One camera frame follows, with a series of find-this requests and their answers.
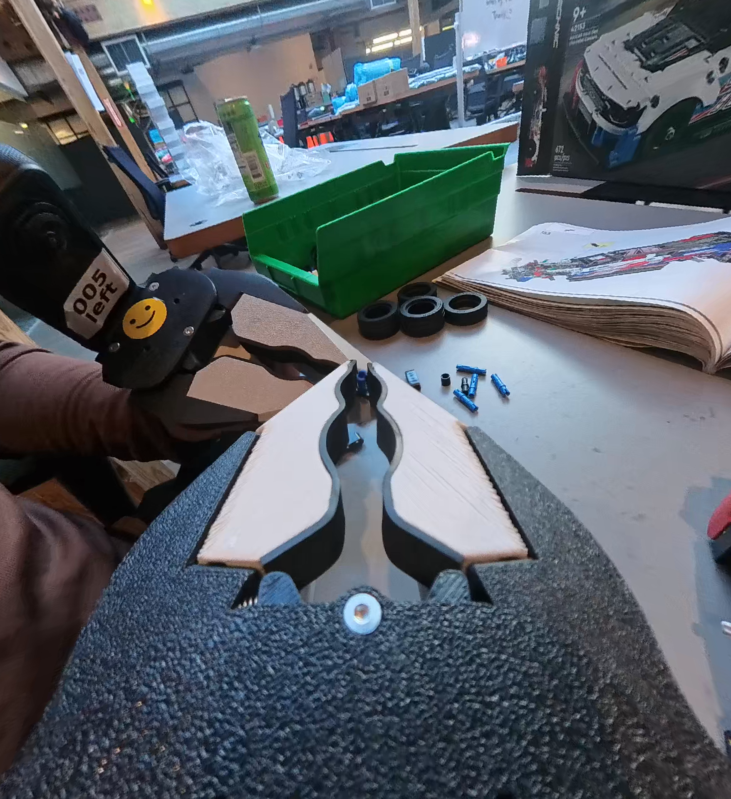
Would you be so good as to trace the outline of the wooden post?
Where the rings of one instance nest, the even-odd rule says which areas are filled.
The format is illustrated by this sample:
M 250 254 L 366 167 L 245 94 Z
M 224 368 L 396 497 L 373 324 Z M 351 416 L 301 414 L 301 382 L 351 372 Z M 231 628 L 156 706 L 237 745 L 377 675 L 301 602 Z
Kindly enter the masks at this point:
M 122 140 L 131 151 L 141 171 L 152 178 L 153 175 L 148 169 L 136 142 L 131 137 L 129 129 L 121 119 L 117 107 L 110 97 L 107 97 L 107 103 L 102 103 L 102 108 L 104 109 L 103 113 L 94 107 L 91 95 L 86 92 L 84 86 L 80 82 L 79 76 L 64 55 L 60 40 L 51 29 L 37 3 L 32 1 L 11 1 L 10 3 L 14 12 L 20 19 L 23 28 L 31 36 L 33 43 L 43 56 L 45 62 L 51 67 L 57 82 L 64 94 L 68 97 L 75 112 L 85 123 L 91 138 L 94 140 L 94 143 L 97 145 L 105 161 L 109 161 L 109 158 L 104 148 L 117 144 L 111 130 L 105 123 L 104 118 L 108 117 L 121 134 Z M 154 238 L 155 243 L 161 250 L 166 250 L 166 244 L 163 239 L 163 225 L 150 214 L 144 197 L 138 187 L 116 165 L 110 164 L 110 167 L 139 217 Z

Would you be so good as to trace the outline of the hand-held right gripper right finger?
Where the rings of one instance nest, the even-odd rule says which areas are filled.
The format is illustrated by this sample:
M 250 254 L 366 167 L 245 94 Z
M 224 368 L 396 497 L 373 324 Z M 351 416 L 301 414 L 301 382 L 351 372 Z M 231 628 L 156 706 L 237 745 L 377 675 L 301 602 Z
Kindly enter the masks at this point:
M 371 362 L 369 400 L 382 483 L 382 540 L 391 563 L 431 588 L 444 571 L 529 560 L 483 460 L 454 415 Z

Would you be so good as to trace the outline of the long black toy beam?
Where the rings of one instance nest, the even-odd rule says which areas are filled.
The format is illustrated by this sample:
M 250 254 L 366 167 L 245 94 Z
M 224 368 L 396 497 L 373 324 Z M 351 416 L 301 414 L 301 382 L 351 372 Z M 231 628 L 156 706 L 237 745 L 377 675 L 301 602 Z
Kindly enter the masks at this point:
M 371 407 L 366 398 L 357 397 L 347 411 L 347 435 L 348 443 L 346 452 L 358 452 L 363 444 L 363 430 L 370 424 Z

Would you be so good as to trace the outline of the open instruction booklet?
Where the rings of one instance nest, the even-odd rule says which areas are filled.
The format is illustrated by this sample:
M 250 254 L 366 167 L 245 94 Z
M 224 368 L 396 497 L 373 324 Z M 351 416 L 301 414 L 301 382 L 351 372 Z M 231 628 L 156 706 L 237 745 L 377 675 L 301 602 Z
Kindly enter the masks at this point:
M 496 306 L 625 347 L 731 369 L 731 216 L 612 231 L 535 225 L 437 282 Z

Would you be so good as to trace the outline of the cardboard box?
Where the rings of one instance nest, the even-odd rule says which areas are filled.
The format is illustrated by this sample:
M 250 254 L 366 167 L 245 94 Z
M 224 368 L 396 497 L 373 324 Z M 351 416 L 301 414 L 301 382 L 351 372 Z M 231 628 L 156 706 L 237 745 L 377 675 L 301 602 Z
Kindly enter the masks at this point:
M 405 68 L 391 71 L 358 86 L 361 107 L 371 107 L 394 102 L 409 92 L 409 73 Z

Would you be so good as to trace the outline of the white table with wooden edge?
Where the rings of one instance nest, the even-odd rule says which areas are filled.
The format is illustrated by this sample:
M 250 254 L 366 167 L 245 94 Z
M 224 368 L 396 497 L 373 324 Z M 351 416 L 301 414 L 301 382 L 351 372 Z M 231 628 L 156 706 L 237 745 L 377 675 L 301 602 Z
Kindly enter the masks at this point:
M 288 189 L 279 199 L 296 194 L 366 165 L 379 161 L 391 164 L 404 153 L 451 149 L 455 147 L 511 144 L 519 136 L 520 115 L 480 126 L 449 129 L 420 134 L 402 134 L 374 139 L 337 142 L 321 145 L 315 152 L 331 161 L 331 176 L 315 178 L 302 189 Z M 177 189 L 166 198 L 164 241 L 169 254 L 177 259 L 198 255 L 203 251 L 240 239 L 244 234 L 243 215 L 254 210 L 250 198 L 213 205 L 194 185 Z M 202 227 L 191 228 L 194 221 L 206 219 Z

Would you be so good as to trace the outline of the green drink can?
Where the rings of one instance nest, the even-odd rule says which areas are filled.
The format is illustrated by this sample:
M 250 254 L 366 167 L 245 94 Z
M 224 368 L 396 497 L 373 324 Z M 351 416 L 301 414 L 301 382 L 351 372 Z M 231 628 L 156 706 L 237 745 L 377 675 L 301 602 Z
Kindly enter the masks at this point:
M 215 103 L 215 110 L 251 202 L 259 205 L 275 199 L 278 183 L 248 98 L 222 99 Z

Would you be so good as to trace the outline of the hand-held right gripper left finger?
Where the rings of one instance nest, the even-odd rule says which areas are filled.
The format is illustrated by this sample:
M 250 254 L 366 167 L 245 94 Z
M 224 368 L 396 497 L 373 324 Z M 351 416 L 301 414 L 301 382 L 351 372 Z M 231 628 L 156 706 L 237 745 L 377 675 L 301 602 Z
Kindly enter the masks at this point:
M 349 448 L 357 394 L 349 360 L 264 423 L 198 551 L 202 566 L 288 574 L 305 587 L 340 557 L 344 509 L 337 465 Z

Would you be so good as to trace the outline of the cluttered background workbench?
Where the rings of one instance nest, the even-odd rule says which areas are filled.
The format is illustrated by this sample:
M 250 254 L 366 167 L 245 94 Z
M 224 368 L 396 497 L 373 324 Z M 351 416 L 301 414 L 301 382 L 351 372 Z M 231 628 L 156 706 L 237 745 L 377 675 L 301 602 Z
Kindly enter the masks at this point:
M 466 119 L 492 117 L 496 114 L 492 105 L 498 102 L 503 92 L 503 85 L 510 86 L 523 81 L 525 59 L 509 60 L 499 57 L 487 65 L 470 64 L 463 67 L 463 108 Z M 421 75 L 409 84 L 409 90 L 401 97 L 385 98 L 371 105 L 352 105 L 346 103 L 335 114 L 326 114 L 318 118 L 301 122 L 297 130 L 300 137 L 316 136 L 324 131 L 331 131 L 341 126 L 346 119 L 360 119 L 368 115 L 386 113 L 388 109 L 398 107 L 401 112 L 412 113 L 437 101 L 443 101 L 443 109 L 449 120 L 458 115 L 457 76 L 455 68 L 437 70 Z

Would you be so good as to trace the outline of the person's left forearm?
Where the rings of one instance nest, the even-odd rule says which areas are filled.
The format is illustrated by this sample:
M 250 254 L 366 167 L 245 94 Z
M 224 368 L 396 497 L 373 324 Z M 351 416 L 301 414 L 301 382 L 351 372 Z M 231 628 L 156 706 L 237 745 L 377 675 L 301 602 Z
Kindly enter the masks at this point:
M 0 340 L 0 459 L 109 456 L 181 463 L 214 440 L 251 426 L 164 425 L 97 364 Z

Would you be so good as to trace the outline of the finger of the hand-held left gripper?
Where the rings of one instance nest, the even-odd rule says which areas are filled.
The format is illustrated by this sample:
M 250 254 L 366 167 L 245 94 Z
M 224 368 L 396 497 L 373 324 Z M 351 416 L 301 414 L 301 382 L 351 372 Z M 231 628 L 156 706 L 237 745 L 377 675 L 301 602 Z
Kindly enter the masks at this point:
M 325 375 L 283 376 L 266 367 L 204 367 L 187 390 L 187 428 L 256 428 L 319 384 Z
M 309 313 L 242 295 L 231 310 L 231 331 L 250 354 L 332 370 L 348 357 Z

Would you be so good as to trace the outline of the whiteboard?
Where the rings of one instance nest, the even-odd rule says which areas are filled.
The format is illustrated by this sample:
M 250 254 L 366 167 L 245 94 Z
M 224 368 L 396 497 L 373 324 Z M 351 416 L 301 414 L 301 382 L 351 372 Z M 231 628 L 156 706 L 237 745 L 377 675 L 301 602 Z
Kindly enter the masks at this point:
M 528 39 L 529 1 L 463 1 L 460 37 L 463 55 L 475 57 Z

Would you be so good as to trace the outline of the green plastic bin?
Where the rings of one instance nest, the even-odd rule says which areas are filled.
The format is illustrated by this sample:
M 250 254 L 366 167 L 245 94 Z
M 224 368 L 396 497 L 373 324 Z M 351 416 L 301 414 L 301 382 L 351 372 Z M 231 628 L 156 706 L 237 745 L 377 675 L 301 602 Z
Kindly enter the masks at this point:
M 243 214 L 257 271 L 344 318 L 488 238 L 509 144 L 399 153 Z

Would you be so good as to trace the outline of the stack of clear plastic boxes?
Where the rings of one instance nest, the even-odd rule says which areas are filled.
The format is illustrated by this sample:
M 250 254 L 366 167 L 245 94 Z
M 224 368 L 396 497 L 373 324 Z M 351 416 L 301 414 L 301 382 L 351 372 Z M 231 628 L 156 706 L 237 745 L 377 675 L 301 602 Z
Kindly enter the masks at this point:
M 164 141 L 174 167 L 181 171 L 186 166 L 185 150 L 180 135 L 173 124 L 164 100 L 154 81 L 142 62 L 133 62 L 127 67 L 137 94 L 146 106 L 151 121 Z

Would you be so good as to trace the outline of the toy car set box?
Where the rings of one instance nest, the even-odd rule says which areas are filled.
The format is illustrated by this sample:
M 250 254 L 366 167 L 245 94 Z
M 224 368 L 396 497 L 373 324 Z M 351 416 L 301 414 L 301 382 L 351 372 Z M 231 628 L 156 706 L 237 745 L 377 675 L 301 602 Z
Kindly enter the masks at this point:
M 517 173 L 731 211 L 731 1 L 532 2 Z

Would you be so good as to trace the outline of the grey desk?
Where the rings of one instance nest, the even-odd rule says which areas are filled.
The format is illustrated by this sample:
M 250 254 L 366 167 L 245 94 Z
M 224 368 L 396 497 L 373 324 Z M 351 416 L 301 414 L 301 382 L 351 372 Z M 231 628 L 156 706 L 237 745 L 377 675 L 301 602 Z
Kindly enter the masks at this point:
M 547 486 L 609 555 L 647 615 L 683 694 L 710 735 L 731 730 L 731 576 L 706 526 L 731 490 L 731 371 L 640 351 L 501 308 L 470 328 L 370 342 L 351 315 L 336 335 L 476 424 Z M 456 365 L 487 369 L 473 401 Z M 440 384 L 441 373 L 450 387 Z M 510 390 L 502 397 L 490 375 Z

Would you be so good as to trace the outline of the clear plastic bag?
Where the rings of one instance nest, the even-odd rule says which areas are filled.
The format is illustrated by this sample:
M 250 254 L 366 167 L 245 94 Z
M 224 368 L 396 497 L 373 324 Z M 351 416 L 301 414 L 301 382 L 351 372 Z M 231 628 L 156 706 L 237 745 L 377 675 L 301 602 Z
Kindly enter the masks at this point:
M 213 205 L 247 199 L 240 169 L 233 157 L 227 136 L 211 122 L 187 123 L 181 133 L 189 164 L 189 179 L 198 192 Z M 291 148 L 266 129 L 260 130 L 280 194 L 288 189 L 302 189 L 315 178 L 331 176 L 331 161 L 322 154 Z

